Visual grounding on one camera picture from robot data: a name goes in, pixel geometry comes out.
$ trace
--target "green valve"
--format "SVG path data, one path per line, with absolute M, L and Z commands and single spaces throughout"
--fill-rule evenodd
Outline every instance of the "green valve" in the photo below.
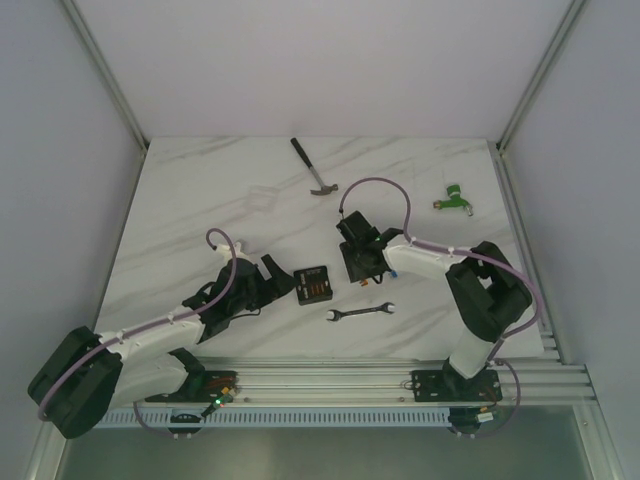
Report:
M 464 208 L 467 215 L 473 215 L 473 207 L 471 204 L 460 196 L 460 185 L 454 183 L 447 187 L 447 195 L 449 200 L 436 200 L 433 202 L 433 208 L 436 210 L 442 210 L 443 208 Z

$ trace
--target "hammer handle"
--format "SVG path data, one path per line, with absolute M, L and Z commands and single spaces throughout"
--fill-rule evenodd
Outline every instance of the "hammer handle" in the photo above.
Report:
M 304 149 L 302 148 L 302 145 L 300 145 L 300 142 L 298 142 L 297 138 L 291 139 L 291 145 L 293 145 L 293 148 L 296 149 L 296 152 L 298 152 L 298 155 L 300 155 L 300 158 L 302 159 L 304 164 L 308 168 L 313 168 L 313 165 L 311 164 L 311 160 L 309 160 L 309 157 L 307 156 L 307 152 L 304 151 Z

